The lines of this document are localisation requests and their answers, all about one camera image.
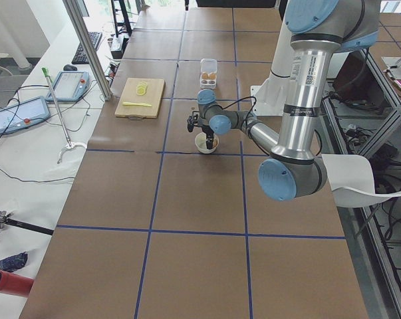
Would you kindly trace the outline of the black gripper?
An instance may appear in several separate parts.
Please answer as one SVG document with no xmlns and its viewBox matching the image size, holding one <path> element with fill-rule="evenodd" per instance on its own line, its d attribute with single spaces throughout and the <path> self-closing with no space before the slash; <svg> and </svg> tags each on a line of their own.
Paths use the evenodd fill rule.
<svg viewBox="0 0 401 319">
<path fill-rule="evenodd" d="M 207 149 L 213 149 L 214 131 L 209 126 L 202 126 L 202 132 L 206 135 L 205 145 Z"/>
</svg>

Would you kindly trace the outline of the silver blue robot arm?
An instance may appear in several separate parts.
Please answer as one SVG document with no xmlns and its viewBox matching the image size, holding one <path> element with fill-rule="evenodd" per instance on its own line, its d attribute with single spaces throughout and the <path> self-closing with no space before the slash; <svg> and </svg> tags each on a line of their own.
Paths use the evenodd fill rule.
<svg viewBox="0 0 401 319">
<path fill-rule="evenodd" d="M 244 132 L 268 154 L 259 166 L 263 192 L 276 201 L 314 194 L 327 181 L 323 160 L 311 152 L 321 111 L 325 80 L 334 53 L 371 47 L 378 38 L 379 1 L 289 1 L 282 26 L 294 50 L 281 129 L 275 132 L 247 111 L 224 110 L 215 93 L 198 93 L 198 111 L 187 120 L 199 127 L 212 147 L 215 135 L 231 129 Z"/>
</svg>

